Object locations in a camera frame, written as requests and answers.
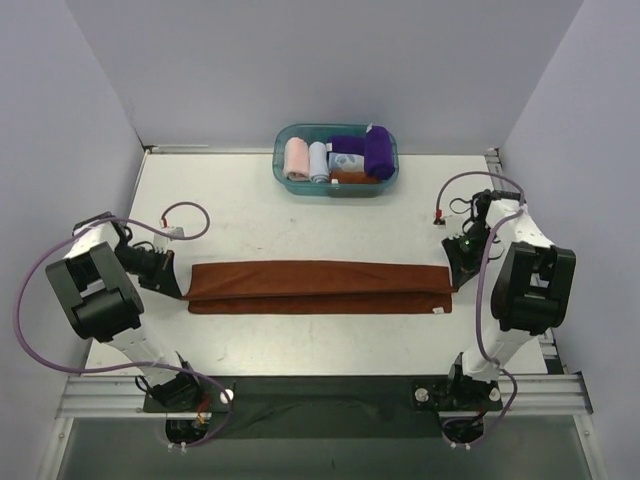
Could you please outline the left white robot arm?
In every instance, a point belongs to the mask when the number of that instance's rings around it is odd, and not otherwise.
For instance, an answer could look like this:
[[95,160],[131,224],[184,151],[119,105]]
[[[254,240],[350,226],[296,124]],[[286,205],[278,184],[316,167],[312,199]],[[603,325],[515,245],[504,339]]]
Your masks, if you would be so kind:
[[45,268],[46,277],[72,327],[82,339],[108,345],[132,363],[142,362],[138,387],[169,410],[188,412],[203,397],[198,378],[175,350],[142,321],[138,289],[180,299],[174,252],[162,242],[132,246],[129,227],[110,212],[73,227],[76,237],[63,259]]

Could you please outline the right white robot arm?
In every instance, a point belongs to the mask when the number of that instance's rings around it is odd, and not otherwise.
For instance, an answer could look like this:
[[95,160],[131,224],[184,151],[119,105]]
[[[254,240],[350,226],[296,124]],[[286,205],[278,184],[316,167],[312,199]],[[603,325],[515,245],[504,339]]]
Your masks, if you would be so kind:
[[499,243],[501,263],[490,298],[492,320],[475,322],[475,344],[460,353],[443,385],[452,408],[496,402],[502,368],[534,337],[565,319],[577,257],[549,240],[529,215],[521,195],[484,190],[469,202],[460,233],[442,242],[454,289],[484,281],[490,251]]

